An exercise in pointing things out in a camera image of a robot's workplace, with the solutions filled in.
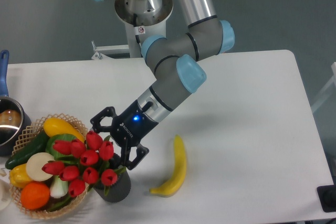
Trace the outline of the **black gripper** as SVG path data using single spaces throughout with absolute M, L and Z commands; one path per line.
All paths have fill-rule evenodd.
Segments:
M 116 114 L 113 106 L 108 106 L 90 120 L 92 131 L 112 136 L 121 148 L 120 165 L 128 170 L 136 168 L 149 153 L 141 140 L 158 125 L 145 114 L 152 105 L 153 102 L 147 102 L 142 108 L 135 100 L 120 115 Z M 104 118 L 111 118 L 110 125 L 101 124 Z

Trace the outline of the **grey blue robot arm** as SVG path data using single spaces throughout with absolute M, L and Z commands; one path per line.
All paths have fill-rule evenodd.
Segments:
M 188 31 L 165 36 L 172 0 L 115 0 L 124 22 L 129 53 L 142 57 L 155 76 L 121 114 L 107 107 L 91 119 L 96 133 L 108 132 L 121 148 L 118 164 L 133 169 L 149 152 L 141 140 L 205 82 L 199 61 L 230 50 L 235 43 L 229 22 L 219 20 L 212 0 L 180 0 Z

